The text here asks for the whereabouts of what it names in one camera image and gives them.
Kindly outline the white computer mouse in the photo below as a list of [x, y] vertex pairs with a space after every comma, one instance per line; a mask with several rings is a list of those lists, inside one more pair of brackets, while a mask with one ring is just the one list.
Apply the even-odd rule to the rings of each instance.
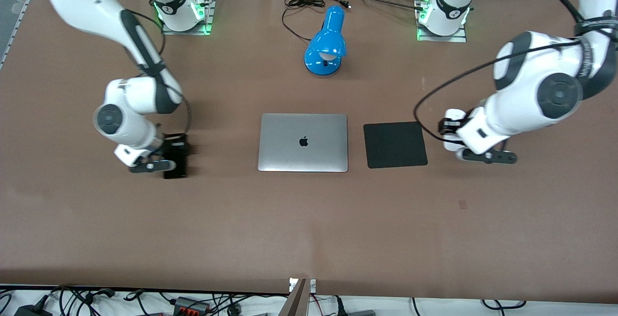
[[[448, 109], [446, 110], [444, 119], [461, 119], [466, 116], [466, 112], [459, 109]], [[462, 148], [465, 148], [465, 145], [462, 144], [462, 139], [455, 133], [454, 135], [442, 135], [444, 140], [447, 142], [443, 142], [444, 148], [451, 152], [457, 152]]]

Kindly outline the black smartphone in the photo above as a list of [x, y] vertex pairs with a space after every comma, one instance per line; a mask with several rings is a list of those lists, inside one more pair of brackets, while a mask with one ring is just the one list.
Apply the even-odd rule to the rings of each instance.
[[164, 135], [161, 156], [172, 169], [163, 172], [164, 179], [184, 179], [187, 177], [188, 156], [191, 146], [186, 133]]

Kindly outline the black mouse pad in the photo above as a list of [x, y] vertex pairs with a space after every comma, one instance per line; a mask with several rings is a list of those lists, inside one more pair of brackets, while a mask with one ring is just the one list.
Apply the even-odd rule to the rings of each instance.
[[426, 166], [428, 158], [419, 122], [392, 122], [363, 126], [370, 169]]

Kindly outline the silver laptop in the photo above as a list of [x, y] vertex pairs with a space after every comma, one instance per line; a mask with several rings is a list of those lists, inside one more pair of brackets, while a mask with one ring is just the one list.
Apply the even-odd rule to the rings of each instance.
[[261, 116], [259, 171], [346, 172], [348, 168], [346, 115], [264, 113]]

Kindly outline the blue desk lamp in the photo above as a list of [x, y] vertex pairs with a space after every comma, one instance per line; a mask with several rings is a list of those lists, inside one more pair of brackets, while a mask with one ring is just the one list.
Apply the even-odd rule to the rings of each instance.
[[330, 76], [336, 73], [347, 55], [346, 41], [342, 28], [346, 12], [338, 5], [326, 10], [322, 29], [311, 39], [303, 61], [307, 70], [316, 76]]

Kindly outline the black power strip red switches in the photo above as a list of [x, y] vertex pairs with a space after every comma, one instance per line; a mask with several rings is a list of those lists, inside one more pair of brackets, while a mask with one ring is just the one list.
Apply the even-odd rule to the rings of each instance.
[[207, 316], [210, 310], [210, 305], [207, 302], [178, 297], [174, 302], [173, 316]]

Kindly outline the black power adapter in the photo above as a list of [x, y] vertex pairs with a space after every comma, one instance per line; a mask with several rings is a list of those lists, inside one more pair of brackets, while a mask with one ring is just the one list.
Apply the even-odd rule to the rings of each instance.
[[35, 305], [23, 305], [18, 307], [14, 316], [53, 316], [53, 314]]

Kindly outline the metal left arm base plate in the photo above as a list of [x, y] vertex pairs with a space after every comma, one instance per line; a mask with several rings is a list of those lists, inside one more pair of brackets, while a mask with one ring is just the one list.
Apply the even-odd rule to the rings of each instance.
[[416, 0], [417, 40], [465, 43], [470, 6], [454, 8], [440, 0]]

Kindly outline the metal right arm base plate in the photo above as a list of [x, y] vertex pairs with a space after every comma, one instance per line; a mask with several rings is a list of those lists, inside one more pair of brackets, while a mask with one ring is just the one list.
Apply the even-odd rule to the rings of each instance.
[[187, 0], [176, 15], [161, 14], [158, 10], [157, 16], [164, 34], [204, 36], [211, 33], [215, 7], [215, 0]]

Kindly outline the aluminium frame rail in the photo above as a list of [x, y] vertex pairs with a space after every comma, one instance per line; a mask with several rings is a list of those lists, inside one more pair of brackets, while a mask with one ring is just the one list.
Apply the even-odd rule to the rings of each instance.
[[13, 23], [10, 37], [7, 39], [6, 47], [4, 49], [4, 52], [2, 53], [2, 57], [0, 58], [0, 70], [4, 67], [4, 64], [6, 63], [10, 49], [14, 43], [15, 37], [17, 36], [18, 28], [20, 27], [22, 20], [24, 19], [25, 12], [29, 6], [30, 1], [31, 0], [24, 0], [22, 3], [17, 2], [16, 4], [18, 10], [17, 19], [15, 20], [15, 23]]

